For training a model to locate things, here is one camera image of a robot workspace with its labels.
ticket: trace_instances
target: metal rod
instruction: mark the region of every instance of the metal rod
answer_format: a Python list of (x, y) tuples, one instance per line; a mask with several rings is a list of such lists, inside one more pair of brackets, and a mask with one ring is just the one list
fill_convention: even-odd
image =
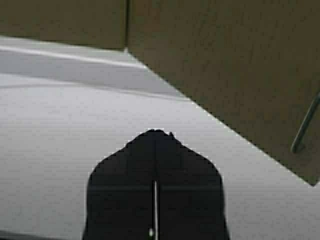
[(312, 101), (308, 109), (308, 112), (306, 113), (303, 119), (300, 129), (293, 140), (293, 143), (291, 145), (291, 152), (293, 152), (294, 154), (301, 152), (301, 150), (305, 147), (303, 144), (301, 144), (301, 141), (307, 131), (307, 128), (311, 122), (311, 119), (313, 118), (318, 108), (319, 103), (320, 103), (320, 92), (316, 95), (316, 97)]

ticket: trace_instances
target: wooden panel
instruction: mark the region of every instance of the wooden panel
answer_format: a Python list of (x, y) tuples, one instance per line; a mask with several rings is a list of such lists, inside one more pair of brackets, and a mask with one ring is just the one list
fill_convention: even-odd
[(290, 148), (320, 90), (319, 10), (316, 0), (130, 1), (128, 49), (314, 186), (319, 112), (303, 139), (306, 148), (299, 154)]
[(123, 49), (126, 0), (0, 0), (0, 35)]

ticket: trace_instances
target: white stripe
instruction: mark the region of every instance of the white stripe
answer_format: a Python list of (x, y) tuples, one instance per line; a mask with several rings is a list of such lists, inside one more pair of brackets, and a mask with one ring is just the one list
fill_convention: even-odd
[(154, 181), (154, 209), (155, 209), (155, 240), (158, 240), (158, 204), (157, 204), (157, 181)]
[(147, 69), (147, 66), (145, 66), (143, 64), (122, 62), (122, 61), (113, 61), (113, 60), (107, 60), (107, 59), (101, 59), (101, 58), (95, 58), (95, 57), (69, 55), (69, 54), (64, 54), (64, 53), (26, 49), (26, 48), (20, 48), (20, 47), (0, 45), (0, 50), (11, 51), (11, 52), (16, 52), (16, 53), (24, 53), (24, 54), (41, 55), (41, 56), (54, 57), (54, 58), (71, 59), (71, 60), (77, 60), (77, 61), (83, 61), (83, 62), (116, 65), (116, 66), (138, 68), (138, 69)]

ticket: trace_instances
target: white floor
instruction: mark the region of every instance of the white floor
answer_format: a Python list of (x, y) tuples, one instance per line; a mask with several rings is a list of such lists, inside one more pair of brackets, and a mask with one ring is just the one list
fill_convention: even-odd
[[(0, 232), (81, 239), (93, 168), (155, 128), (173, 132), (218, 168), (232, 240), (319, 239), (319, 184), (309, 186), (133, 57), (79, 50), (82, 57), (91, 54), (90, 58), (133, 64), (121, 68), (128, 76), (140, 71), (135, 76), (148, 82), (147, 89), (143, 84), (138, 89), (128, 78), (125, 90), (124, 80), (117, 81), (119, 65), (114, 70), (110, 61), (67, 60), (46, 53), (46, 61), (39, 61), (34, 52), (10, 52), (18, 47), (38, 49), (35, 44), (23, 46), (21, 40), (11, 50), (10, 44), (8, 38), (0, 38)], [(53, 69), (60, 62), (65, 69)], [(99, 68), (106, 71), (102, 80), (102, 73), (94, 71), (99, 64), (110, 65)], [(79, 83), (77, 78), (68, 82), (73, 76), (68, 66), (79, 73)]]

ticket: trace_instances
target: white surface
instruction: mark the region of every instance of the white surface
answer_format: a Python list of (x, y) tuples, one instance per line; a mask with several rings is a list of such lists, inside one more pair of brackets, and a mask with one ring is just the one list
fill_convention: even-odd
[(81, 239), (93, 168), (155, 128), (215, 164), (232, 240), (319, 239), (319, 184), (309, 186), (186, 98), (110, 89), (0, 74), (0, 231)]

